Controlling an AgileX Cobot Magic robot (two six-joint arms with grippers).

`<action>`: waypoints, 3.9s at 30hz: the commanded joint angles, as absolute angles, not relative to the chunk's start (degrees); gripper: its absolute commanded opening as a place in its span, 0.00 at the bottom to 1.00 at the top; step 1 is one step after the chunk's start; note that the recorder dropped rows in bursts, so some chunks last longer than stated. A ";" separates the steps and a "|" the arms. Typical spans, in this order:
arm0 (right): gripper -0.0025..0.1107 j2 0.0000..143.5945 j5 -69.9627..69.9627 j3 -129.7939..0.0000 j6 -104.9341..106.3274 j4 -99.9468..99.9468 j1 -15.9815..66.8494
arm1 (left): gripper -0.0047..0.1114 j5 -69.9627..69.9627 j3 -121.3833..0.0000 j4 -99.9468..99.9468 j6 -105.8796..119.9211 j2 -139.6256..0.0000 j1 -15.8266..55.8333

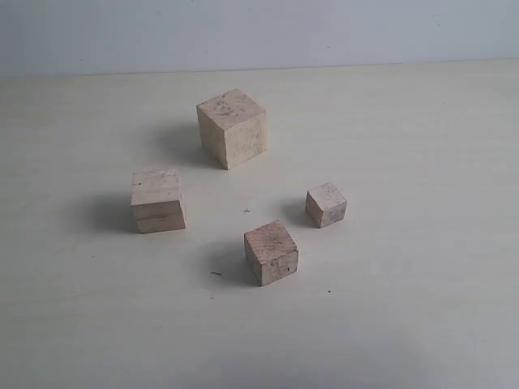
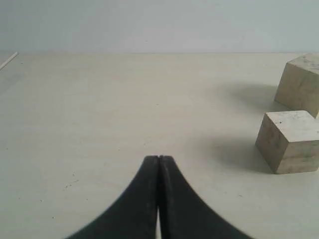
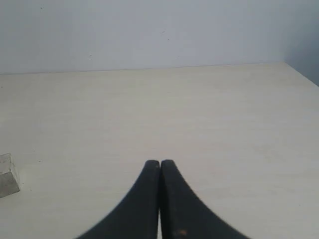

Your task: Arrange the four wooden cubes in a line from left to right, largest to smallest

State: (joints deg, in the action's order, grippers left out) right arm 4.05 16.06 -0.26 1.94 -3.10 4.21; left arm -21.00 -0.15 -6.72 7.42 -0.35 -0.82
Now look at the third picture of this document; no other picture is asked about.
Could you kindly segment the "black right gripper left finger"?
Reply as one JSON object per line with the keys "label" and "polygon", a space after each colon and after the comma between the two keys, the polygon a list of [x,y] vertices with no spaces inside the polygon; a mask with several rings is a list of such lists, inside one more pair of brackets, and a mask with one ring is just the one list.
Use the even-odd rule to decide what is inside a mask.
{"label": "black right gripper left finger", "polygon": [[132,188],[100,222],[80,239],[156,239],[160,164],[148,160]]}

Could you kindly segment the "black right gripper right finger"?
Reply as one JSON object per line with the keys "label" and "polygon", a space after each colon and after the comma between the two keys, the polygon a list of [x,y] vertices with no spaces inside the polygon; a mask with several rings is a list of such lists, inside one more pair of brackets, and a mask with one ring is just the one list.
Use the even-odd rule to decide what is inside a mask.
{"label": "black right gripper right finger", "polygon": [[172,160],[161,162],[159,211],[163,239],[244,239],[193,192]]}

